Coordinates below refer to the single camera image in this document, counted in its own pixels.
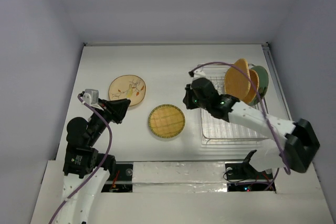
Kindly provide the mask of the beige leaf pattern plate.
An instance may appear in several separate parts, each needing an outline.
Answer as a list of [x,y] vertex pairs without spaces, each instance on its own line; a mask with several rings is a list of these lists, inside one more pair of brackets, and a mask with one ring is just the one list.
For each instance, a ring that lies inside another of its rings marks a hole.
[[145,98],[146,84],[136,75],[122,75],[115,78],[109,86],[109,99],[111,101],[129,99],[130,106],[140,104]]

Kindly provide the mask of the green rim woven plate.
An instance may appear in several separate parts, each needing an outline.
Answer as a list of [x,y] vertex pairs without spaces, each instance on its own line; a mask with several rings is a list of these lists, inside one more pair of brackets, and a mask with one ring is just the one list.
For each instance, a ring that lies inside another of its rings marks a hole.
[[174,138],[184,129],[185,116],[181,109],[172,104],[161,104],[155,107],[148,117],[151,132],[160,138]]

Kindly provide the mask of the large orange woven plate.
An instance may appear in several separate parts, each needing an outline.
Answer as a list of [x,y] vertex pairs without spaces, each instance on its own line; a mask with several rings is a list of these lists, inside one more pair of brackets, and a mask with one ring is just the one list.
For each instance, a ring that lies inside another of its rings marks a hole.
[[240,100],[243,100],[250,89],[250,82],[245,77],[250,78],[248,62],[246,59],[238,59],[234,66],[240,69],[230,67],[224,76],[224,91],[225,94],[232,95]]

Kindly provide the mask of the small orange woven plate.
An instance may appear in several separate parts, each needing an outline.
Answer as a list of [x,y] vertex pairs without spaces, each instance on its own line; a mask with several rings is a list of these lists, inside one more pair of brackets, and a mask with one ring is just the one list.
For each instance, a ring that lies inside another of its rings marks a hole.
[[250,74],[251,84],[250,84],[249,92],[247,96],[245,97],[244,101],[245,103],[252,105],[254,100],[257,97],[257,91],[259,88],[259,75],[253,69],[249,69],[249,74]]

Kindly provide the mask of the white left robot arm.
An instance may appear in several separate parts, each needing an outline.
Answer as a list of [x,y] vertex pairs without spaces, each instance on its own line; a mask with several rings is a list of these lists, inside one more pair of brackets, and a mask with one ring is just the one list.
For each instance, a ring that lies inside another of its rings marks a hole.
[[116,159],[109,151],[99,153],[94,144],[110,122],[120,124],[131,101],[98,100],[92,116],[71,119],[66,127],[67,147],[63,167],[62,208],[56,223],[88,223],[91,208],[107,179],[117,173]]

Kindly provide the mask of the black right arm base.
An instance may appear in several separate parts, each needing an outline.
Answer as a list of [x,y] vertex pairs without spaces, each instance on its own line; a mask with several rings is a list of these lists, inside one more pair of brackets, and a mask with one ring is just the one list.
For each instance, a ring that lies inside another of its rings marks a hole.
[[256,150],[250,151],[241,163],[226,163],[223,178],[230,183],[273,178],[272,172],[267,173],[265,170],[258,172],[251,166],[250,160],[256,152]]

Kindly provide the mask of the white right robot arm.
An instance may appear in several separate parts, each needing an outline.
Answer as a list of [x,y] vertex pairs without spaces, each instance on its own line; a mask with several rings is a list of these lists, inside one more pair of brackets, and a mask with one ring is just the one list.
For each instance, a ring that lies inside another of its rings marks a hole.
[[276,143],[274,148],[249,152],[248,161],[241,166],[248,178],[275,168],[284,168],[287,173],[305,173],[320,148],[309,121],[284,120],[254,109],[232,95],[219,94],[204,77],[186,85],[183,103],[189,110],[204,109],[216,119],[247,127]]

